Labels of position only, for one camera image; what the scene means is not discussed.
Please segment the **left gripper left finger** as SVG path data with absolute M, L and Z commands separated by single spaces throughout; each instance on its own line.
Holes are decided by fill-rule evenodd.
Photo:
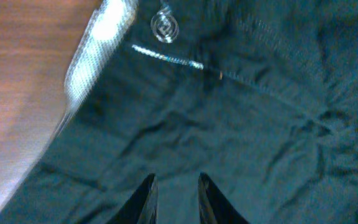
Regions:
M 107 224 L 157 224 L 158 184 L 149 174 Z

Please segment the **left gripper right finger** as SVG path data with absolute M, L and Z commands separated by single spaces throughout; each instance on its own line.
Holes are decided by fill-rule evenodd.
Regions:
M 204 172 L 198 177 L 198 208 L 201 224 L 250 224 Z

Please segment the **dark green shorts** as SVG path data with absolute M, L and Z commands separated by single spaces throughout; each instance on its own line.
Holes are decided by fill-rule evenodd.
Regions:
M 200 223 L 202 172 L 250 223 L 358 223 L 358 1 L 103 1 L 65 91 L 0 223 L 107 223 L 149 174 Z

